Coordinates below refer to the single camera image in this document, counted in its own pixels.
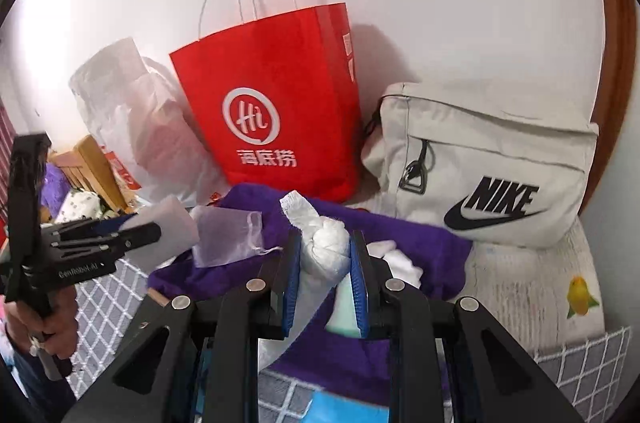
blue object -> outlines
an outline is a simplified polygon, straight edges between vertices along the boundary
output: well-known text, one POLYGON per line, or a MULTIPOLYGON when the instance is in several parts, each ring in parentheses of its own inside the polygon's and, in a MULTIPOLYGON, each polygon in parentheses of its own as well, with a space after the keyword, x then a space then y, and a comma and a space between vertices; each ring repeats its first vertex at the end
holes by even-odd
POLYGON ((386 423, 389 409, 316 392, 304 423, 386 423))
POLYGON ((105 219, 100 221, 94 226, 95 235, 108 235, 114 231, 118 231, 120 227, 132 218, 136 213, 126 213, 125 215, 119 215, 118 217, 112 217, 111 219, 105 219))
POLYGON ((353 307, 356 311, 356 323, 360 330, 360 336, 366 338, 369 334, 369 305, 367 302, 367 288, 364 284, 364 275, 360 265, 358 249, 353 240, 349 239, 349 255, 351 257, 351 289, 353 290, 353 307))
POLYGON ((300 286, 300 252, 302 251, 302 233, 296 238, 296 254, 289 271, 289 282, 284 292, 284 316, 282 318, 282 330, 284 336, 289 336, 289 330, 293 325, 293 316, 296 313, 296 300, 298 287, 300 286))
POLYGON ((211 366, 211 356, 213 352, 210 346, 204 345, 202 354, 200 356, 200 365, 198 367, 198 376, 196 379, 196 387, 198 389, 198 395, 196 396, 195 414, 204 414, 204 398, 207 392, 207 378, 209 377, 209 368, 211 366))

wooden chair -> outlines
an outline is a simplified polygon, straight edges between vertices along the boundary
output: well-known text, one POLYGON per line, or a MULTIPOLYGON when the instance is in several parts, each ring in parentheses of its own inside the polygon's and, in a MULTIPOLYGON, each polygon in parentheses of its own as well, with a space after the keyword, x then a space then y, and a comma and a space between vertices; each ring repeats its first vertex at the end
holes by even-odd
POLYGON ((51 154, 49 160, 65 173, 72 186, 95 192, 114 212, 132 212, 113 177, 111 165, 91 135, 68 152, 51 154))

screw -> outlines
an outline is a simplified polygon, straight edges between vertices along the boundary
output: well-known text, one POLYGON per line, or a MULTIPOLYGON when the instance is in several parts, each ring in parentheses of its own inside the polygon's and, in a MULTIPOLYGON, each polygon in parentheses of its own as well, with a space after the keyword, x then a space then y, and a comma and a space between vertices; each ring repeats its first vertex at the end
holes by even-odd
POLYGON ((249 291, 262 291, 267 286, 267 283, 261 278, 252 278, 246 283, 246 288, 249 291))
POLYGON ((178 295, 171 301, 171 307, 174 309, 185 309, 191 304, 191 299, 187 295, 178 295))
POLYGON ((404 282, 399 278, 390 278, 385 282, 385 287, 389 291, 402 291, 404 289, 404 282))
POLYGON ((473 297, 464 297, 460 300, 460 307, 465 311, 476 311, 480 303, 473 297))

human hand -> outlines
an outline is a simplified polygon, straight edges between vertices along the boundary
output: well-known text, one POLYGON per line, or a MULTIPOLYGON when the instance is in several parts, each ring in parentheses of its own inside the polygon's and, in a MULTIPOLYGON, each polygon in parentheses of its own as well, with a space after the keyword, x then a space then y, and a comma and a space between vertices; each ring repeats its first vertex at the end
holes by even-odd
POLYGON ((66 287, 50 299, 53 313, 44 320, 24 302, 4 305, 6 329, 14 344, 23 353, 31 349, 30 333, 44 333, 50 337, 44 342, 44 350, 60 359, 70 358, 78 347, 78 303, 76 288, 66 287))

red tag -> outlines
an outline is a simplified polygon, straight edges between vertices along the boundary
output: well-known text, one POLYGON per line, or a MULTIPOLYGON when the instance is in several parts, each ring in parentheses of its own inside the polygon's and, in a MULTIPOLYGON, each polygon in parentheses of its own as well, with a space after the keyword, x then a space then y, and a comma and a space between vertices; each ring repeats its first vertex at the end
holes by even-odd
POLYGON ((216 203, 220 203, 221 199, 222 199, 222 195, 220 193, 213 192, 209 197, 209 203, 208 203, 207 206, 215 205, 216 203))
POLYGON ((109 163, 111 163, 111 168, 113 168, 114 171, 116 171, 120 175, 120 177, 127 184, 127 187, 129 187, 129 190, 140 190, 142 188, 142 186, 140 186, 140 183, 134 180, 133 176, 129 174, 127 168, 122 164, 122 161, 118 159, 113 151, 105 152, 104 155, 108 159, 109 163))

